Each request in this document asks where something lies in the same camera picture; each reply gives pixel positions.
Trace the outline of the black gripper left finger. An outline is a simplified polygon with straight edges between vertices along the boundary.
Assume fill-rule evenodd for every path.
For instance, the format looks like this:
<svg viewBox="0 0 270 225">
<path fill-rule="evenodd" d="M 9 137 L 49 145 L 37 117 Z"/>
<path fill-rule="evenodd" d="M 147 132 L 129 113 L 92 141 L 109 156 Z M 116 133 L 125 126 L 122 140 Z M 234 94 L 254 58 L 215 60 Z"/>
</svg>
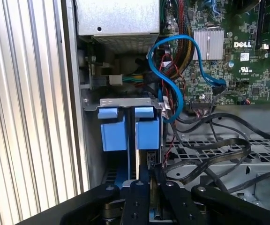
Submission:
<svg viewBox="0 0 270 225">
<path fill-rule="evenodd" d="M 114 184 L 101 184 L 50 209 L 36 214 L 20 225 L 101 225 L 103 210 L 125 190 L 120 223 L 147 225 L 149 223 L 150 188 L 147 182 L 134 180 L 120 189 Z"/>
</svg>

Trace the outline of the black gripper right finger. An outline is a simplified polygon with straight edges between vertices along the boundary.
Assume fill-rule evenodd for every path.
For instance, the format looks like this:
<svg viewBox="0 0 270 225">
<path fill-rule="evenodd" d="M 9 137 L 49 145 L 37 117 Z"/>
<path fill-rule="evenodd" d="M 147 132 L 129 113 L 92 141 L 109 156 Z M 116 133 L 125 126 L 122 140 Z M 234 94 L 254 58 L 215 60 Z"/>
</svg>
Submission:
<svg viewBox="0 0 270 225">
<path fill-rule="evenodd" d="M 191 191 L 167 180 L 161 164 L 153 168 L 165 204 L 179 225 L 270 225 L 270 211 L 213 187 Z"/>
</svg>

